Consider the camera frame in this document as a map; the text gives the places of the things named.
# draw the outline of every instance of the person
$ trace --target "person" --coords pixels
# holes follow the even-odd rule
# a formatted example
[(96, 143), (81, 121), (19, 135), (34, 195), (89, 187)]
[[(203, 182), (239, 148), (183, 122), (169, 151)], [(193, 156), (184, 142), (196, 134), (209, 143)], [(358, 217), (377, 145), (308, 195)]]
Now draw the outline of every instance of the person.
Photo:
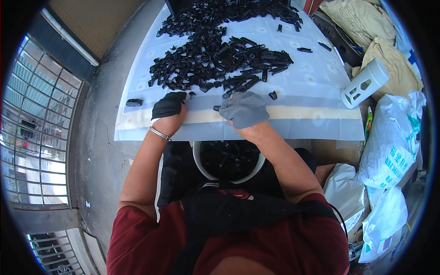
[(185, 119), (186, 98), (172, 92), (153, 107), (117, 205), (107, 273), (347, 274), (347, 238), (315, 177), (316, 162), (271, 127), (264, 100), (236, 92), (219, 109), (267, 160), (234, 185), (204, 178), (189, 143), (169, 142)]

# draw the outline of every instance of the cable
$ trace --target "cable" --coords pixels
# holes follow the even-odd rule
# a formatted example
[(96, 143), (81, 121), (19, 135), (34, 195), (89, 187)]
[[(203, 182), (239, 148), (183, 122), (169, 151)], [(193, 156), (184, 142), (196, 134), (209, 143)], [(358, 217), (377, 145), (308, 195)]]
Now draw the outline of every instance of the cable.
[(330, 204), (330, 206), (336, 211), (336, 213), (339, 215), (339, 217), (341, 218), (342, 224), (344, 225), (344, 230), (345, 230), (345, 236), (347, 237), (347, 241), (348, 241), (348, 232), (347, 232), (347, 227), (345, 226), (345, 222), (344, 219), (342, 218), (341, 213), (339, 213), (339, 211), (336, 209), (336, 207), (334, 207), (333, 205)]

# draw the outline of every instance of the window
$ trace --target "window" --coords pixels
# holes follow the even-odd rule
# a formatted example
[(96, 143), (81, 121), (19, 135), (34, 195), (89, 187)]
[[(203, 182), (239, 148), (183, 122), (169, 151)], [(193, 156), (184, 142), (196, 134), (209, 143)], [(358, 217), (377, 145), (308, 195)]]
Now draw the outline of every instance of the window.
[(1, 111), (1, 172), (11, 201), (69, 204), (66, 150), (81, 84), (25, 36)]

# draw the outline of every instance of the white plastic cylinder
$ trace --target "white plastic cylinder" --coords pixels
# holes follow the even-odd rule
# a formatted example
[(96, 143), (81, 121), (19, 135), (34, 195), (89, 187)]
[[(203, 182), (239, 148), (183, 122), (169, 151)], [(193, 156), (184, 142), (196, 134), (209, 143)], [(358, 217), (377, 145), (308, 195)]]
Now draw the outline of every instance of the white plastic cylinder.
[(341, 91), (342, 103), (353, 109), (388, 80), (389, 75), (384, 63), (375, 58)]

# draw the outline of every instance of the table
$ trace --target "table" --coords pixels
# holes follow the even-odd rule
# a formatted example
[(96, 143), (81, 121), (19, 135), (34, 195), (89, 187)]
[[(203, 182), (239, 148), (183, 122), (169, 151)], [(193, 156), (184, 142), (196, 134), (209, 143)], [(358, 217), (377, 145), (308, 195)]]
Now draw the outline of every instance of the table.
[[(300, 32), (279, 18), (257, 16), (243, 22), (221, 24), (227, 26), (223, 42), (228, 42), (231, 36), (247, 37), (258, 44), (265, 44), (270, 50), (285, 50), (290, 54), (294, 64), (274, 76), (269, 73), (267, 82), (259, 82), (250, 89), (264, 98), (270, 114), (269, 122), (283, 138), (364, 140), (359, 107), (350, 110), (340, 100), (339, 91), (350, 80), (338, 53), (318, 44), (330, 45), (306, 13), (295, 3), (292, 6), (300, 11), (298, 14), (304, 22)], [(188, 36), (170, 37), (164, 34), (156, 37), (162, 21), (169, 15), (165, 5), (137, 52), (119, 104), (115, 141), (142, 141), (148, 126), (151, 126), (153, 105), (166, 93), (172, 92), (156, 84), (148, 87), (153, 59), (164, 57), (173, 45), (179, 47), (187, 42)], [(278, 24), (282, 24), (282, 33), (277, 32)], [(311, 48), (313, 53), (300, 52), (297, 50), (299, 47)], [(239, 74), (237, 70), (226, 76)], [(223, 101), (223, 87), (212, 88), (207, 93), (201, 92), (197, 86), (193, 87), (196, 96), (186, 103), (187, 117), (173, 140), (242, 139), (218, 112), (212, 110), (214, 105), (221, 105)], [(277, 100), (269, 97), (272, 91), (278, 94)], [(143, 105), (126, 107), (128, 99), (141, 99)]]

